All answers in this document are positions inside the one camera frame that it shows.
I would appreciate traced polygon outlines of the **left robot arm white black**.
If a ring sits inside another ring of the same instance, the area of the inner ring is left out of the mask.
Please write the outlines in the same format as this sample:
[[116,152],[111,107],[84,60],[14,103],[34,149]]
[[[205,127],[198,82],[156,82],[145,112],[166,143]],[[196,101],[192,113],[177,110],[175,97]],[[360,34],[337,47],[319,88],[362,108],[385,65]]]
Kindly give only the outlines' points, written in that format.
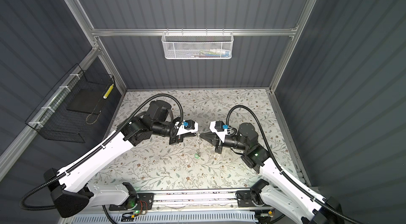
[[168,137],[171,145],[185,137],[195,136],[198,123],[172,117],[171,105],[162,100],[151,101],[147,111],[139,113],[128,122],[120,124],[111,133],[112,140],[101,143],[87,154],[60,169],[50,170],[47,175],[62,174],[64,177],[50,192],[54,206],[63,218],[72,217],[90,207],[115,205],[125,210],[142,210],[142,201],[128,182],[115,186],[90,184],[92,177],[121,154],[136,147],[151,136]]

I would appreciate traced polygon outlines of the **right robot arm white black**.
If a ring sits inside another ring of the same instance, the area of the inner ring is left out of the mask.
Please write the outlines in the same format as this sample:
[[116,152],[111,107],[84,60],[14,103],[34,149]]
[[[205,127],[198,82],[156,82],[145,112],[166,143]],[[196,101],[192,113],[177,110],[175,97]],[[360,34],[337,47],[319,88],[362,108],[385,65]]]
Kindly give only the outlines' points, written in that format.
[[251,123],[226,129],[222,121],[210,124],[210,131],[199,136],[211,143],[216,153],[224,148],[242,151],[243,162],[261,178],[250,188],[255,205],[274,207],[296,224],[342,224],[340,204],[333,198],[304,185],[275,161],[258,142],[259,134]]

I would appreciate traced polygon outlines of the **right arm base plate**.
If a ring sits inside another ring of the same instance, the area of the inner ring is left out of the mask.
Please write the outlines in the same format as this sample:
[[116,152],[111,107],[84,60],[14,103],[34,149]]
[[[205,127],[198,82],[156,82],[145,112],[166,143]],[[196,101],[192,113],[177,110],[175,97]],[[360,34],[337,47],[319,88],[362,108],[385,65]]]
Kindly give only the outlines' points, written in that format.
[[237,190],[235,197],[237,199],[237,205],[240,208],[272,208],[272,206],[265,203],[255,203],[251,197],[250,190]]

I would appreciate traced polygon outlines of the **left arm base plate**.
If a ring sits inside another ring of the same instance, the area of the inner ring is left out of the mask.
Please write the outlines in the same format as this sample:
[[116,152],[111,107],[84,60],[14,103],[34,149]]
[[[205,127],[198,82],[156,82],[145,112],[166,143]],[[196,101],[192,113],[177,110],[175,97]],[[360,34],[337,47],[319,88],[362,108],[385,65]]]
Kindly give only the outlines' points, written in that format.
[[154,193],[138,193],[130,195],[125,202],[119,206],[109,205],[109,211],[148,211],[152,209]]

